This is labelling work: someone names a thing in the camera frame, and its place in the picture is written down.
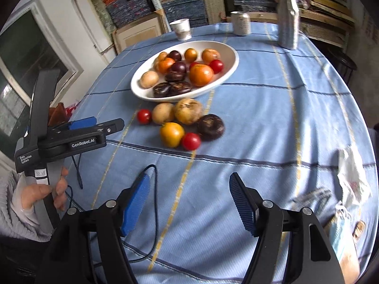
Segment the person's left hand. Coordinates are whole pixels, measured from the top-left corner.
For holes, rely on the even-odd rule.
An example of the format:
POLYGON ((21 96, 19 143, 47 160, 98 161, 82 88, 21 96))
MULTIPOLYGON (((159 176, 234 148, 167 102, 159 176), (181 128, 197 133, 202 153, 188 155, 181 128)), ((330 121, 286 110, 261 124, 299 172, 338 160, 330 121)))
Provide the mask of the person's left hand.
POLYGON ((68 175, 68 170, 63 167, 61 171, 61 176, 56 184, 55 188, 50 185, 42 184, 32 184, 27 185, 21 192, 21 206, 24 210, 30 209, 33 204, 37 201, 43 200, 46 196, 51 193, 55 193, 54 206, 56 209, 64 210, 66 206, 66 190, 68 188, 68 183, 66 181, 66 176, 68 175))

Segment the grey sleeve forearm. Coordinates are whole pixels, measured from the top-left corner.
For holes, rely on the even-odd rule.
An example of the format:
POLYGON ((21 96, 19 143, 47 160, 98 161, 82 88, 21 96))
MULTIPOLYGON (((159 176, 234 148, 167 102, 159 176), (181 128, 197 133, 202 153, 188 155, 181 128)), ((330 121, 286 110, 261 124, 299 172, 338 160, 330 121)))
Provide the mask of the grey sleeve forearm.
POLYGON ((21 193, 26 188, 23 174, 10 171, 1 178, 1 237, 47 242, 51 233, 41 230, 35 208, 23 208, 21 193))

